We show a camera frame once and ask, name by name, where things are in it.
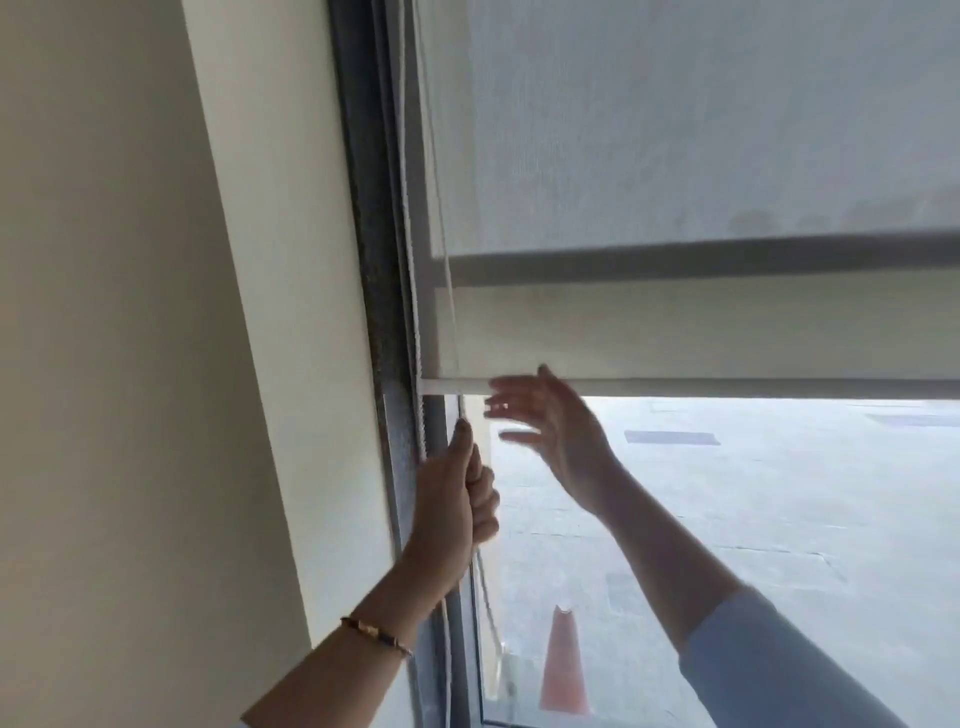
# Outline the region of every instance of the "roller blind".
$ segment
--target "roller blind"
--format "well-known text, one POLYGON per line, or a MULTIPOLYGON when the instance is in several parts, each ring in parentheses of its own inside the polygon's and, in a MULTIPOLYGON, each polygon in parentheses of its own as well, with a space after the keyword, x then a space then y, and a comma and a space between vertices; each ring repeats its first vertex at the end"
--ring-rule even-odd
POLYGON ((416 5, 431 391, 960 379, 956 3, 416 5))

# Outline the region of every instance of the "shirt sleeve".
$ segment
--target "shirt sleeve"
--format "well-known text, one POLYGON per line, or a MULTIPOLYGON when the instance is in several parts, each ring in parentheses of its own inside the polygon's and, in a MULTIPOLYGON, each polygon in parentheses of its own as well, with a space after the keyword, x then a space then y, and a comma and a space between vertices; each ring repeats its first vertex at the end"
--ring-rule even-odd
POLYGON ((753 589, 694 630, 680 671, 717 728, 905 728, 753 589))

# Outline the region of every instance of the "gold bracelet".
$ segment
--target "gold bracelet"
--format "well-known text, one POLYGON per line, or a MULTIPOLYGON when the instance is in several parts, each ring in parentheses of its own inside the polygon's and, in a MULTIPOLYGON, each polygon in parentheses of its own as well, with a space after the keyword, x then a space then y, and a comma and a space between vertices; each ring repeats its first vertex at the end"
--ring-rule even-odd
POLYGON ((410 651, 409 647, 401 644, 400 640, 393 635, 387 634, 382 629, 378 629, 371 624, 366 624, 365 622, 362 622, 359 619, 354 619, 353 617, 340 617, 340 623, 345 627, 356 630, 365 637, 369 637, 372 640, 377 640, 380 644, 384 644, 395 649, 404 657, 413 657, 414 653, 410 651))

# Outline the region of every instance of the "orange traffic cone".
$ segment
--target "orange traffic cone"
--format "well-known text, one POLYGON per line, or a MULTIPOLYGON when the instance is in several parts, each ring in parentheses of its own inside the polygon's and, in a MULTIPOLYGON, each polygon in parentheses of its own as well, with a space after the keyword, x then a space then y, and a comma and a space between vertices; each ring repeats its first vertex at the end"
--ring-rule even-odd
POLYGON ((560 607, 553 610, 553 626, 550 627, 550 642, 543 666, 540 709, 575 716, 590 715, 573 610, 560 607))

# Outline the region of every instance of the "concrete ground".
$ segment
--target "concrete ground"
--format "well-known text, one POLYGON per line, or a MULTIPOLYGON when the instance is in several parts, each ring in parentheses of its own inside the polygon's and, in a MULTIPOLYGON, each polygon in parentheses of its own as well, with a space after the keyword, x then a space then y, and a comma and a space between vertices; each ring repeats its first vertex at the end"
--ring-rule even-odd
MULTIPOLYGON (((590 405, 631 472, 842 667, 909 724, 955 724, 960 402, 590 405), (631 444, 627 430, 718 444, 631 444)), ((501 628, 527 666, 520 701, 538 700, 560 604, 575 611, 595 715, 712 725, 612 539, 529 451, 494 435, 492 461, 501 628)))

